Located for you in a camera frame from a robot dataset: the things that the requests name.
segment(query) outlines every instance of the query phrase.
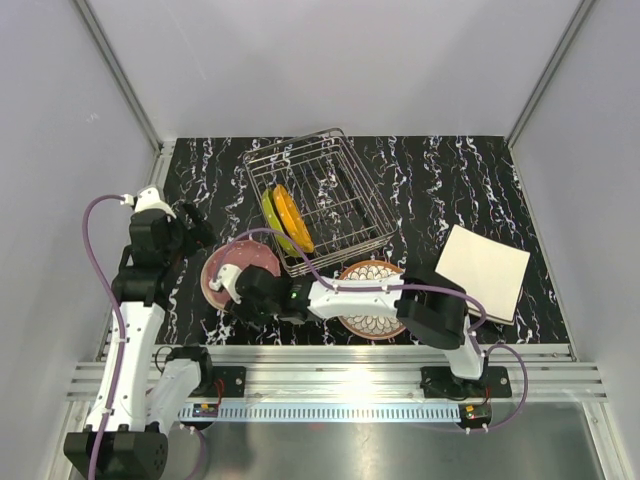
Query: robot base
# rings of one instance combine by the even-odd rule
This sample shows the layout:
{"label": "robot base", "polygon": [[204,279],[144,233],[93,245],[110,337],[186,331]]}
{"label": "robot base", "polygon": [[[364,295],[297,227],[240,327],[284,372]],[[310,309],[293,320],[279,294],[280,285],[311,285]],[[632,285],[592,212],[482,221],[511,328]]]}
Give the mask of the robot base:
{"label": "robot base", "polygon": [[484,367],[478,380],[454,377],[449,367],[422,367],[420,387],[425,398],[446,398],[464,401],[468,398],[485,398],[487,388],[491,398],[511,398],[511,382],[505,367]]}

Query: floor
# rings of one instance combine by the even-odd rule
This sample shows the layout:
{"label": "floor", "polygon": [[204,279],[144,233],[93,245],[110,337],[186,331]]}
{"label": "floor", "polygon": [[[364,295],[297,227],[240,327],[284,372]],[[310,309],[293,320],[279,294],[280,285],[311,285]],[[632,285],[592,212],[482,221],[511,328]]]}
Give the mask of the floor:
{"label": "floor", "polygon": [[[604,480],[576,404],[530,404],[509,428],[470,437],[385,423],[219,423],[205,435],[196,479]],[[186,478],[198,451],[174,431],[162,478]]]}
{"label": "floor", "polygon": [[[242,166],[243,152],[273,138],[179,139],[165,195],[172,207],[195,203],[227,242],[264,226]],[[354,137],[352,143],[383,196],[397,212],[398,231],[377,253],[398,266],[435,266],[450,228],[461,225],[531,252],[514,326],[490,324],[482,343],[568,343],[567,330],[524,201],[520,180],[502,137]],[[201,252],[175,272],[170,308],[157,343],[227,345],[355,345],[371,343],[338,320],[266,327],[221,314],[205,301],[200,271],[214,250]],[[347,265],[323,273],[333,276]],[[377,343],[413,344],[409,332]]]}

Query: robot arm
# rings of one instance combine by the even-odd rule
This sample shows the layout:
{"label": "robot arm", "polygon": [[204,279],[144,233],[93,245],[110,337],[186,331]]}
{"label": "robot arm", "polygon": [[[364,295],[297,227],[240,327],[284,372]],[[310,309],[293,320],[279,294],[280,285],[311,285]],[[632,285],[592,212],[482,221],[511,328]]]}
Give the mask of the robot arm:
{"label": "robot arm", "polygon": [[[112,283],[126,325],[119,378],[114,370],[121,348],[109,349],[98,397],[83,432],[65,438],[64,453],[78,471],[88,475],[93,444],[102,418],[109,413],[98,455],[96,478],[157,480],[167,459],[167,435],[185,399],[207,391],[213,369],[206,348],[177,347],[167,357],[158,384],[147,391],[149,361],[164,321],[168,299],[166,274],[177,262],[212,245],[211,226],[191,205],[184,205],[193,226],[187,226],[162,199],[160,191],[146,187],[136,197],[125,196],[133,207],[129,235]],[[120,342],[115,314],[112,342]],[[107,394],[117,381],[114,402],[107,409]]]}
{"label": "robot arm", "polygon": [[[251,321],[270,321],[273,315],[295,324],[349,315],[397,318],[422,343],[444,353],[454,377],[463,380],[482,377],[484,356],[476,351],[471,339],[464,300],[445,294],[390,288],[421,284],[464,293],[460,286],[435,272],[411,269],[380,280],[324,280],[333,289],[313,277],[274,277],[257,266],[240,271],[226,264],[210,286],[229,291],[232,300],[225,309]],[[364,291],[344,291],[340,287]]]}

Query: plate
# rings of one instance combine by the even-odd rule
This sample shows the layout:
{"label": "plate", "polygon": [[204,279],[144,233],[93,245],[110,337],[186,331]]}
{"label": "plate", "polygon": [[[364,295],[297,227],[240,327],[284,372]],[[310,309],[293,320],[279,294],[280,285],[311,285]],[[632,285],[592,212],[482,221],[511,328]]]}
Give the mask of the plate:
{"label": "plate", "polygon": [[[212,290],[209,287],[209,281],[216,274],[216,270],[222,259],[222,254],[227,247],[228,245],[223,245],[213,252],[204,263],[204,267],[202,267],[202,272],[200,273],[200,288],[202,289],[204,298],[207,299],[207,302],[209,302],[212,307],[222,310],[223,312],[224,306],[231,300],[231,295],[229,295],[229,292],[226,290],[222,292]],[[253,240],[236,242],[233,247],[231,247],[229,254],[224,257],[224,263],[235,265],[239,268],[257,265],[258,267],[268,270],[276,277],[280,276],[280,262],[278,261],[278,257],[274,255],[269,247]]]}
{"label": "plate", "polygon": [[[272,196],[273,194],[271,190],[267,189],[262,194],[262,198],[260,200],[262,203],[262,209],[264,210],[264,213],[267,216],[267,223],[269,224],[269,228],[272,228],[282,233],[286,233],[282,228],[282,224],[280,223],[280,217],[278,216],[278,214],[273,208]],[[277,242],[280,244],[283,250],[287,253],[287,255],[291,255],[292,257],[295,257],[295,258],[300,258],[300,254],[293,247],[293,245],[291,245],[291,242],[289,242],[289,240],[279,237],[277,235],[275,235],[275,237]]]}
{"label": "plate", "polygon": [[[402,273],[399,267],[380,260],[365,260],[351,265],[340,275],[340,280],[374,280]],[[352,315],[338,317],[351,333],[367,340],[388,340],[404,332],[406,327],[397,318]]]}
{"label": "plate", "polygon": [[313,253],[314,245],[309,230],[307,230],[291,195],[282,185],[277,185],[273,189],[273,203],[289,236],[300,245],[303,252]]}

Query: yellow plate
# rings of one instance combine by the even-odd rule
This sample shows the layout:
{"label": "yellow plate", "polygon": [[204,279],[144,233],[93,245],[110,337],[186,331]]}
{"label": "yellow plate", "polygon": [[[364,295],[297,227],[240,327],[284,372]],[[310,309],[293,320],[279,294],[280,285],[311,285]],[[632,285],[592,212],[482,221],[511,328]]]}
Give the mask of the yellow plate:
{"label": "yellow plate", "polygon": [[[273,208],[273,201],[271,200],[271,190],[267,189],[264,191],[264,193],[262,194],[261,202],[262,202],[262,209],[264,210],[264,213],[267,216],[267,223],[269,224],[269,227],[279,232],[286,233],[282,228],[282,224],[280,223],[280,218],[278,217],[278,214]],[[300,257],[300,254],[293,247],[293,245],[291,245],[289,240],[279,237],[278,235],[276,235],[275,237],[278,243],[280,244],[280,246],[287,253],[287,255],[291,255],[292,257],[296,257],[296,258]]]}
{"label": "yellow plate", "polygon": [[291,195],[282,185],[277,185],[273,189],[273,203],[289,236],[300,245],[303,252],[312,253],[314,245],[311,235],[309,235],[309,231],[300,216],[298,207],[293,203]]}

